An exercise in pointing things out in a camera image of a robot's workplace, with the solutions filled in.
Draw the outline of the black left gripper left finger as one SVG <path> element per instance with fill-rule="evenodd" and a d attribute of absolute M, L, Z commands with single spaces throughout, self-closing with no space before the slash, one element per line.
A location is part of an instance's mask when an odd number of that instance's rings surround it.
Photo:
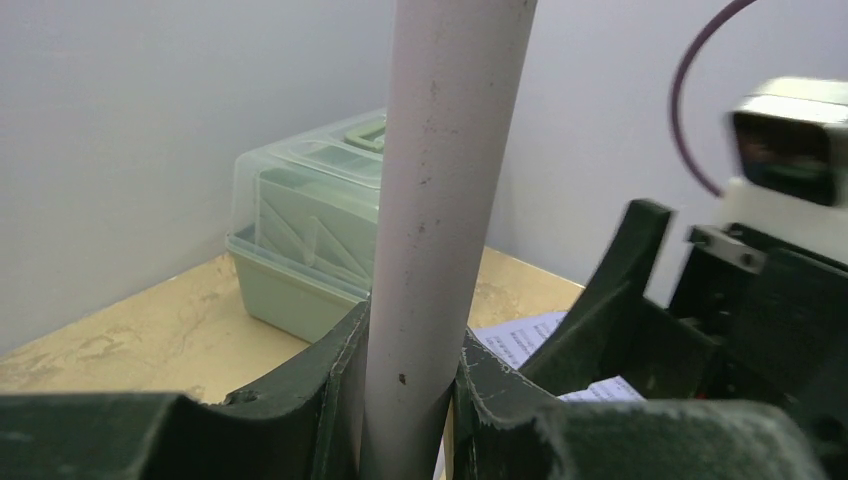
<path fill-rule="evenodd" d="M 5 479 L 354 479 L 367 303 L 217 404 L 175 392 L 1 399 Z"/>

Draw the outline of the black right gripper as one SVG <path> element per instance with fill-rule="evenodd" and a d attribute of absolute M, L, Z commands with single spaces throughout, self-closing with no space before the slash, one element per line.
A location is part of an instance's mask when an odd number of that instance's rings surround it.
<path fill-rule="evenodd" d="M 803 429 L 829 477 L 845 478 L 846 264 L 740 223 L 695 226 L 670 304 L 642 303 L 672 218 L 630 201 L 584 290 L 519 372 L 557 395 L 622 367 L 647 399 L 770 404 Z"/>

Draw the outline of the lilac perforated music stand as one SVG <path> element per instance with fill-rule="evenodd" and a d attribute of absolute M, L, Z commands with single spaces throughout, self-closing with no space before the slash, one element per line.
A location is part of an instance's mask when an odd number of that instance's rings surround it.
<path fill-rule="evenodd" d="M 395 9 L 359 474 L 433 475 L 533 1 Z"/>

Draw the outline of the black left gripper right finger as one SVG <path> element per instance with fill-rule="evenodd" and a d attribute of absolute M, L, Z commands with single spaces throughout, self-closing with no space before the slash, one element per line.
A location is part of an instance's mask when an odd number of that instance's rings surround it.
<path fill-rule="evenodd" d="M 748 401 L 565 402 L 467 333 L 455 378 L 457 479 L 823 479 L 800 428 Z"/>

